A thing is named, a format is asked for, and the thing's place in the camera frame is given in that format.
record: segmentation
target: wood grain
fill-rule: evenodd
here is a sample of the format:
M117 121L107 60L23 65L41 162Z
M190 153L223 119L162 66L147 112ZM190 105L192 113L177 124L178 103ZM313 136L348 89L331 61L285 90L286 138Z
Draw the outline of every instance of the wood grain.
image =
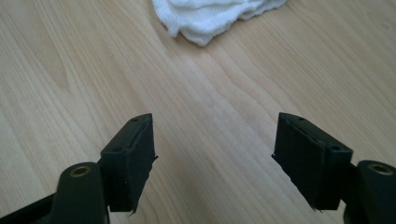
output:
M396 4L289 0L199 48L147 0L0 1L0 217L154 117L137 213L112 223L342 223L271 159L281 111L396 165Z

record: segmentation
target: black plastic part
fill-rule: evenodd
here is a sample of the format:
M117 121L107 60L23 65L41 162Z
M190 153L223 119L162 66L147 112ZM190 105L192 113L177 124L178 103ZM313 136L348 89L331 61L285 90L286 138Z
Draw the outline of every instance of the black plastic part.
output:
M157 159L151 114L129 120L101 152L111 212L136 211L152 163Z
M370 223L396 223L396 169L379 161L358 164L361 205Z
M272 156L312 208L337 209L352 152L308 120L279 114Z
M53 199L50 223L108 223L100 167L83 162L64 170Z
M50 209L52 206L53 194L31 203L20 210L17 210L5 217L0 218L0 224L13 223L50 223Z

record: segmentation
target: small hole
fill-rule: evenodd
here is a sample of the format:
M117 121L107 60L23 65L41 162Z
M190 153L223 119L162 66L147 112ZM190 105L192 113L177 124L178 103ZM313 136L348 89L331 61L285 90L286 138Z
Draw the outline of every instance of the small hole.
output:
M121 152L121 151L122 151L122 148L120 148L120 147L113 148L113 152Z
M90 171L91 168L89 166L79 166L76 169L72 170L72 172L70 172L70 175L73 177L80 177L86 175Z
M381 174L381 175L393 175L393 171L392 170L390 170L388 167L386 167L384 165L381 165L381 164L372 163L372 164L369 165L369 168L372 171L374 171L374 172L376 172L378 174Z
M336 150L336 151L338 151L338 150L340 150L341 148L340 147L337 147L337 146L333 146L333 147L330 147L332 150Z

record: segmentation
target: white towel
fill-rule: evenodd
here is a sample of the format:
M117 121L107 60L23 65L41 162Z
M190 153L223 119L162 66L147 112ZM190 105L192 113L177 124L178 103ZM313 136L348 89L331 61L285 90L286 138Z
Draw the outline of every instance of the white towel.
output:
M181 32L187 39L205 46L228 30L237 20L248 20L264 11L283 6L287 0L152 0L169 35Z

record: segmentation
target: light wood surface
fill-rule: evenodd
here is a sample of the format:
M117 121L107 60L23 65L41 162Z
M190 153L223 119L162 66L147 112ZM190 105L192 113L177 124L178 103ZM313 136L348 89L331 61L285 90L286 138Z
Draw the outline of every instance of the light wood surface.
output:
M0 1L0 216L151 112L160 156L112 223L342 223L273 161L284 111L396 165L396 4L289 0L199 48L149 0Z

